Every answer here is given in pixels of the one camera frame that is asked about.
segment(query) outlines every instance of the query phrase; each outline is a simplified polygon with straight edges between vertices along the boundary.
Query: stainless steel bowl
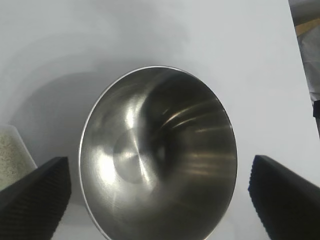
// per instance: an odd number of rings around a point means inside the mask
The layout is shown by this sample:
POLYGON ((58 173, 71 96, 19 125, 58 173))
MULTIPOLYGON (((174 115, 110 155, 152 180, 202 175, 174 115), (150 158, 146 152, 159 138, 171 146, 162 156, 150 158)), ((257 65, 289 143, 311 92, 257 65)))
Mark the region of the stainless steel bowl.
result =
POLYGON ((230 203, 234 133, 222 104, 182 70, 150 66, 109 86, 79 148, 91 218, 111 240, 203 240, 230 203))

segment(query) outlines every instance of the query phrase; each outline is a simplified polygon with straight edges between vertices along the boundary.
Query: white surface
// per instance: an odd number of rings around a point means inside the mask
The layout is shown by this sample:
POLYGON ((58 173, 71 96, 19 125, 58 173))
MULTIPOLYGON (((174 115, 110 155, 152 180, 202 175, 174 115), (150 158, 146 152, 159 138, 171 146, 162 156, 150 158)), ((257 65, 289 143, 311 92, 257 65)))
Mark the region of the white surface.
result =
POLYGON ((320 185, 319 136, 287 0, 2 0, 0 122, 37 164, 69 156, 73 194, 54 239, 102 240, 79 192, 77 149, 112 81, 169 65, 219 97, 238 149, 231 205, 209 240, 267 240, 248 194, 256 154, 320 185))

